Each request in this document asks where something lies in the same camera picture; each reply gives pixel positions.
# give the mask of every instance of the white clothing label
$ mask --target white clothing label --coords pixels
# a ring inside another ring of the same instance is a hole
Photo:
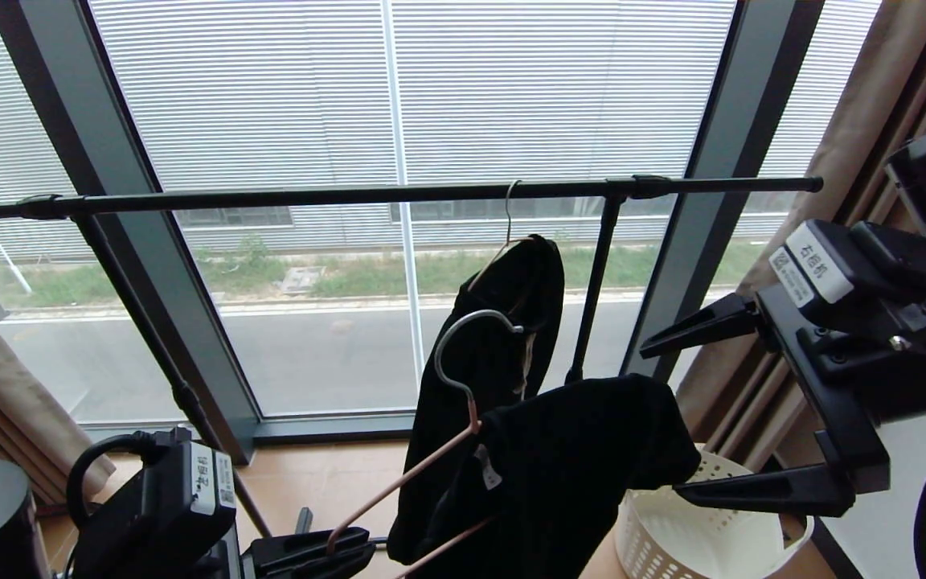
[[[478,444],[477,451],[474,451],[473,455],[478,461],[481,461],[481,477],[485,480],[486,490],[491,491],[502,484],[502,477],[495,472],[495,468],[492,466],[492,458],[488,455],[488,448],[485,448],[484,444]]]
[[[791,257],[802,267],[805,275],[809,276],[817,293],[828,304],[837,303],[852,292],[852,282],[839,270],[827,249],[820,245],[820,240],[809,230],[808,224],[801,224],[795,228],[785,245]]]
[[[216,454],[216,488],[220,497],[220,506],[231,509],[238,508],[235,504],[235,468],[231,465],[231,457],[223,452]]]
[[[781,285],[785,287],[785,292],[791,297],[791,301],[796,308],[801,308],[809,303],[815,297],[813,290],[809,288],[809,283],[802,277],[798,267],[795,267],[791,256],[788,256],[788,250],[782,245],[771,255],[771,267],[774,273],[778,274]]]
[[[191,512],[212,515],[216,510],[213,449],[191,443]]]

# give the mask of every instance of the curtain fold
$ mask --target curtain fold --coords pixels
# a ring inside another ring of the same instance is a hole
[[[0,458],[16,462],[42,503],[62,503],[66,477],[91,439],[59,406],[0,336]],[[84,478],[84,492],[102,490],[113,463],[99,458]]]
[[[809,164],[808,175],[824,177],[823,191],[798,195],[736,292],[750,294],[776,283],[767,257],[804,220],[872,220],[914,228],[884,166],[905,140],[925,133],[926,0],[886,0]],[[695,440],[754,470],[808,411],[784,360],[766,352],[756,336],[703,347],[677,399]]]

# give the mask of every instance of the laundry basket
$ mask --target laundry basket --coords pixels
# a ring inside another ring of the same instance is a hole
[[[745,466],[702,453],[691,481],[752,474]],[[706,509],[669,487],[628,491],[617,520],[617,555],[631,579],[762,579],[781,569],[813,535],[784,547],[773,513]]]

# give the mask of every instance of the road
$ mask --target road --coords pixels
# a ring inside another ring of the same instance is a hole
[[[600,303],[584,364],[615,375],[639,302]],[[545,388],[570,367],[581,304],[567,304]],[[422,309],[429,355],[448,307]],[[223,316],[260,407],[268,415],[408,407],[416,403],[404,309],[334,309]],[[129,319],[6,320],[0,333],[52,395],[82,422],[165,421],[181,414]],[[685,356],[686,366],[690,356]]]

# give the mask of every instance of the screw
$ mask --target screw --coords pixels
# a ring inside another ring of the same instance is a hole
[[[903,336],[892,336],[888,339],[888,343],[891,344],[893,351],[907,351],[912,346],[910,340]]]

